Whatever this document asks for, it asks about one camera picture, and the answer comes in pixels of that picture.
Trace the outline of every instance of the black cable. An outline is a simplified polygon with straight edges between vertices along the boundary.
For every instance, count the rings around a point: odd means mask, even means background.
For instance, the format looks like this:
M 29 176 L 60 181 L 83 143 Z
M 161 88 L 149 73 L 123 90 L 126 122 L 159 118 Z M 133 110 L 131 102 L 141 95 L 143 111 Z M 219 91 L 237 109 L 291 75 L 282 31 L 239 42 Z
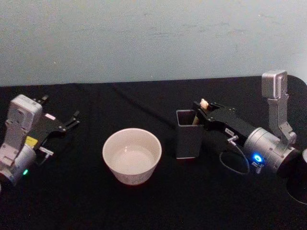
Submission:
M 154 109 L 149 107 L 147 104 L 141 102 L 136 97 L 131 96 L 130 94 L 125 93 L 122 89 L 120 89 L 116 84 L 111 84 L 112 89 L 119 94 L 122 98 L 126 99 L 131 104 L 135 105 L 139 109 L 143 110 L 144 112 L 150 114 L 151 116 L 157 118 L 158 120 L 164 122 L 168 126 L 170 126 L 172 129 L 176 129 L 176 124 L 174 124 L 169 119 L 163 117 L 162 115 L 158 114 Z
M 239 150 L 240 155 L 243 156 L 243 158 L 244 158 L 244 160 L 245 160 L 245 162 L 246 162 L 247 172 L 240 172 L 240 171 L 237 171 L 237 170 L 235 170 L 235 169 L 229 167 L 228 165 L 226 165 L 226 164 L 222 161 L 222 155 L 223 155 L 224 152 L 221 152 L 221 153 L 220 153 L 220 162 L 221 162 L 221 164 L 222 164 L 224 167 L 228 168 L 229 170 L 231 170 L 231 171 L 233 171 L 233 172 L 235 172 L 235 173 L 238 173 L 238 174 L 240 174 L 240 175 L 247 175 L 247 174 L 249 174 L 249 171 L 250 171 L 248 159 L 246 158 L 244 152 L 243 152 L 237 145 L 235 145 L 235 147 Z

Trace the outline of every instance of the blue led light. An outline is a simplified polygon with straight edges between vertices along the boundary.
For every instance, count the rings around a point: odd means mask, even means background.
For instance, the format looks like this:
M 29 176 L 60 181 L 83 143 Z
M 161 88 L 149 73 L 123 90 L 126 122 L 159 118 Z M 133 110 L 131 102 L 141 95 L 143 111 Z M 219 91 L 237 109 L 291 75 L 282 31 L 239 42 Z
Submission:
M 263 159 L 262 157 L 258 154 L 258 153 L 255 153 L 254 156 L 253 156 L 253 159 L 256 161 L 256 162 L 263 162 Z

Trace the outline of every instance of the black table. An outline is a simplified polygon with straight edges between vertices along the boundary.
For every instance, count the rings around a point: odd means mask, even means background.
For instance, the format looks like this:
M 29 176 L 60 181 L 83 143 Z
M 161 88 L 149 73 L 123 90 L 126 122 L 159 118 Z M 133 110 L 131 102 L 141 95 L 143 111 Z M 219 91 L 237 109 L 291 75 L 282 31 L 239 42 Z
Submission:
M 288 92 L 288 122 L 303 150 L 307 86 L 289 76 Z M 44 112 L 66 121 L 80 110 L 82 122 L 47 142 L 54 156 L 2 193 L 1 230 L 307 229 L 307 206 L 287 194 L 286 180 L 267 171 L 241 176 L 219 163 L 224 135 L 204 133 L 193 161 L 175 158 L 175 111 L 200 98 L 233 106 L 253 126 L 269 130 L 261 77 L 1 87 L 1 142 L 9 102 L 18 94 L 48 94 Z M 163 147 L 152 177 L 137 187 L 118 182 L 101 154 L 106 139 L 128 127 L 152 132 Z

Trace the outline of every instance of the metal bracket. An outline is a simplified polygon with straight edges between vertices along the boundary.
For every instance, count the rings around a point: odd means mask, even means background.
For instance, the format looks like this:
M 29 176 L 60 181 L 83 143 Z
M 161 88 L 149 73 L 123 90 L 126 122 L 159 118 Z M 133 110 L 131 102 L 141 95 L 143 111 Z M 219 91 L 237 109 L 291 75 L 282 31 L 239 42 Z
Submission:
M 296 141 L 296 134 L 287 122 L 287 72 L 271 70 L 262 75 L 262 96 L 268 99 L 269 127 L 280 142 L 276 148 L 285 150 Z

